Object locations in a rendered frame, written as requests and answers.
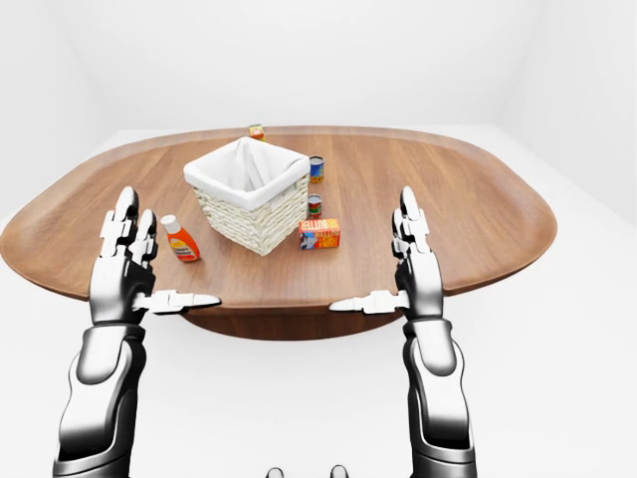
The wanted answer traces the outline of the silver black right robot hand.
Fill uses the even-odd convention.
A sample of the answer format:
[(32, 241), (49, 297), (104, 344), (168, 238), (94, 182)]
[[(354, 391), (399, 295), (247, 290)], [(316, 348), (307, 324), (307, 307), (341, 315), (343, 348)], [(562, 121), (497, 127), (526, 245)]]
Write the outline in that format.
[(402, 189), (400, 207), (393, 212), (392, 231), (392, 254), (398, 259), (394, 275), (398, 292), (393, 295), (387, 290), (377, 290), (365, 297), (340, 300), (329, 305), (332, 311), (372, 315), (402, 309), (410, 320), (443, 316), (438, 259), (427, 242), (429, 228), (423, 209), (408, 186)]

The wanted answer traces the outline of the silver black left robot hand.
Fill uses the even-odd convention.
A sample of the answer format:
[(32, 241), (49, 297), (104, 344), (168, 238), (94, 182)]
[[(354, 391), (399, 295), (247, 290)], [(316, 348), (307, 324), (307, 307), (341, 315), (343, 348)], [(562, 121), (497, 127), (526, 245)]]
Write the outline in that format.
[(178, 314), (217, 306), (221, 300), (206, 294), (153, 290), (150, 262), (157, 255), (157, 224), (152, 210), (138, 211), (136, 191), (125, 187), (115, 209), (106, 214), (89, 287), (93, 323), (138, 324), (147, 312)]

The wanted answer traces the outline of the orange printed butter box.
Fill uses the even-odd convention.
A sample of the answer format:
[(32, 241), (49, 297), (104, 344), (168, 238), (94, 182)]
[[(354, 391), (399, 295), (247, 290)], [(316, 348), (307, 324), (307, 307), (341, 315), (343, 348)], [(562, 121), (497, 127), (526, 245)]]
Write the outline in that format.
[(310, 219), (299, 223), (302, 250), (339, 246), (340, 227), (336, 218)]

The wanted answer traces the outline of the white woven basket with liner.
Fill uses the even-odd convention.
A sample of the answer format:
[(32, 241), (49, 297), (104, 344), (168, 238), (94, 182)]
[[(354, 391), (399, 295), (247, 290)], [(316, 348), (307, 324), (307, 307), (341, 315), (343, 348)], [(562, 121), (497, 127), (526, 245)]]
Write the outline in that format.
[(307, 217), (309, 158), (244, 136), (183, 168), (211, 227), (265, 256)]

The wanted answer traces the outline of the orange sauce bottle white cap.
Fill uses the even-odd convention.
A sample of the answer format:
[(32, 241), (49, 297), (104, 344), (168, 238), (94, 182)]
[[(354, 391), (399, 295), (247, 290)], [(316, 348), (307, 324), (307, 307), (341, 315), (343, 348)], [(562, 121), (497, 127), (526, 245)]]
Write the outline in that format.
[(164, 215), (160, 219), (167, 234), (169, 246), (175, 256), (182, 262), (194, 262), (200, 258), (200, 252), (192, 236), (180, 225), (173, 214)]

